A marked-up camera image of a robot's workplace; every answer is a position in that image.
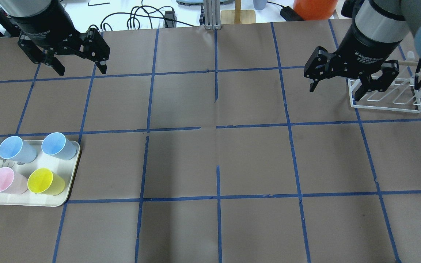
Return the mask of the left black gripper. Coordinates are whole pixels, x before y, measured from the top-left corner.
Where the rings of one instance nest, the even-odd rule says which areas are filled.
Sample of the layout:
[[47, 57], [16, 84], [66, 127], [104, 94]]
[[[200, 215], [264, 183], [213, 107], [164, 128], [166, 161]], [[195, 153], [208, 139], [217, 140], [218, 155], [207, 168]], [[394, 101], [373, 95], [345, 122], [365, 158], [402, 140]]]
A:
[[25, 35], [20, 35], [18, 46], [34, 64], [45, 64], [64, 76], [65, 67], [55, 57], [75, 54], [95, 62], [101, 74], [107, 73], [106, 61], [110, 47], [96, 28], [80, 33], [60, 3], [50, 3], [44, 10], [31, 16], [11, 16]]

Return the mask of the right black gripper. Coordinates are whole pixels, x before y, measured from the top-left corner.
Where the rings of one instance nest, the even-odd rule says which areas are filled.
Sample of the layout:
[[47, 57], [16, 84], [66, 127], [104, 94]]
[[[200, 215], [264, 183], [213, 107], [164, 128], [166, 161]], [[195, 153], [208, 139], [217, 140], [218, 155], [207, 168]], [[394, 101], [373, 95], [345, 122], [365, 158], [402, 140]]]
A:
[[[399, 62], [387, 60], [397, 43], [383, 43], [365, 36], [358, 28], [349, 28], [339, 48], [328, 52], [324, 47], [315, 48], [304, 66], [304, 77], [311, 80], [310, 92], [318, 83], [336, 76], [358, 79], [360, 87], [354, 94], [359, 102], [368, 92], [385, 92], [399, 75]], [[379, 78], [372, 74], [381, 70]]]

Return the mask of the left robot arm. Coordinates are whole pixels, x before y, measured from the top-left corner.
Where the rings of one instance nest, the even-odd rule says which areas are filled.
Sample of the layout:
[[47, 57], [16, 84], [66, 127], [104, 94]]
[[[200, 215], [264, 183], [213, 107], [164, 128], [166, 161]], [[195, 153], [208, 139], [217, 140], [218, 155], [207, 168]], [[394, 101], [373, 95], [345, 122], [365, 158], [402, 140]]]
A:
[[106, 74], [110, 47], [97, 28], [81, 33], [59, 0], [0, 0], [0, 22], [18, 36], [18, 46], [34, 64], [58, 75], [65, 67], [58, 56], [75, 55], [95, 63]]

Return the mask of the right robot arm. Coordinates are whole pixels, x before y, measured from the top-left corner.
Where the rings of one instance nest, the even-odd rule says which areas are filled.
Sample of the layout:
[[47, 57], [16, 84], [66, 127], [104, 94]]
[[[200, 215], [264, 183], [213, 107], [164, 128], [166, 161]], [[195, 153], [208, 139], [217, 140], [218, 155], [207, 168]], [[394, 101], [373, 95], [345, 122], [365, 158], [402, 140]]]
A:
[[338, 49], [329, 53], [318, 46], [304, 66], [310, 92], [324, 79], [359, 79], [354, 99], [371, 91], [385, 92], [399, 75], [399, 62], [389, 56], [411, 33], [421, 59], [421, 0], [347, 0], [352, 18]]

